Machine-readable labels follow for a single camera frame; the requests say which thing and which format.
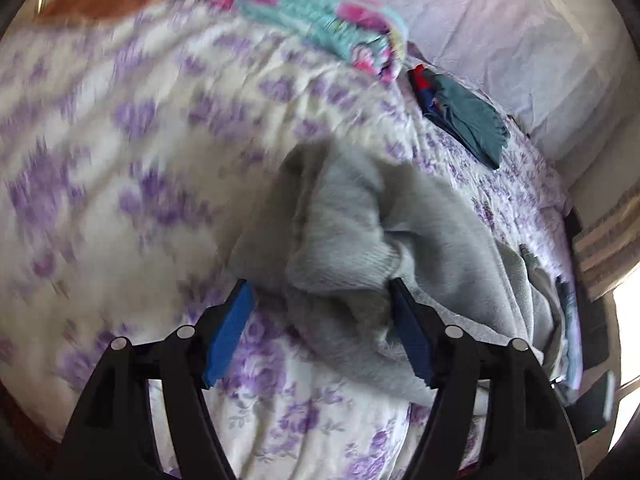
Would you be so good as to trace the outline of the grey sweatpants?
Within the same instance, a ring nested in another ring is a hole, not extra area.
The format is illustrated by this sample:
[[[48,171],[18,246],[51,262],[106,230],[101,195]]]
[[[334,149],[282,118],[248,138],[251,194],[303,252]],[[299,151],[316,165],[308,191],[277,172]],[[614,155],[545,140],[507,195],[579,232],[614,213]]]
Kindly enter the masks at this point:
[[[296,146],[236,241],[230,269],[282,298],[306,345],[345,377],[431,406],[393,328],[387,285],[488,344],[532,348],[562,374],[565,323],[550,275],[497,240],[445,180],[355,145]]]

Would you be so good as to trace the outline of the purple floral bedspread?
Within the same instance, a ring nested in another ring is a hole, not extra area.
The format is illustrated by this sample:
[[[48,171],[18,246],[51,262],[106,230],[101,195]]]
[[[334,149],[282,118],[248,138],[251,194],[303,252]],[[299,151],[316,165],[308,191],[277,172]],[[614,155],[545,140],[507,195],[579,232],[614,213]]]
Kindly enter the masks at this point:
[[[232,289],[230,245],[296,144],[339,136],[444,178],[570,275],[570,202],[515,122],[497,170],[382,84],[276,26],[172,0],[1,44],[1,381],[50,438],[117,336],[165,337]]]

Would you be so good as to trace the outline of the folded teal and red clothes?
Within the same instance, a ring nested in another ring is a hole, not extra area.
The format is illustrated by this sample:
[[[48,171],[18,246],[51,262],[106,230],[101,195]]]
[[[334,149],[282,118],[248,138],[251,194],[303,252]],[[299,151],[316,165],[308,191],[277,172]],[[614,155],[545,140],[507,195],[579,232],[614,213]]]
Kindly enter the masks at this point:
[[[491,104],[457,81],[419,64],[408,79],[422,115],[491,170],[500,167],[510,132]]]

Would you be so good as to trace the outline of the lilac lace covered headboard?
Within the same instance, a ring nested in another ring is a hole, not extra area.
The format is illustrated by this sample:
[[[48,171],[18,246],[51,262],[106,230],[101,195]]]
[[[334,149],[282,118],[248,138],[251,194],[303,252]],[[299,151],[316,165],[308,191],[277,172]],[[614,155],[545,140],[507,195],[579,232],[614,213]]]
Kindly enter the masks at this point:
[[[600,148],[634,50],[611,0],[380,0],[436,66],[477,84],[548,159]]]

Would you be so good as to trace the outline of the folded teal floral quilt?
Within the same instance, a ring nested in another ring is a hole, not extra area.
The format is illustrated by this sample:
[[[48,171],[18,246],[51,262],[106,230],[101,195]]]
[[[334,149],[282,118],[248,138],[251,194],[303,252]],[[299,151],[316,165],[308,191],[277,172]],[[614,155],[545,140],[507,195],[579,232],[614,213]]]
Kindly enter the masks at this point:
[[[397,79],[408,28],[375,0],[208,0],[248,18],[276,24],[384,82]]]

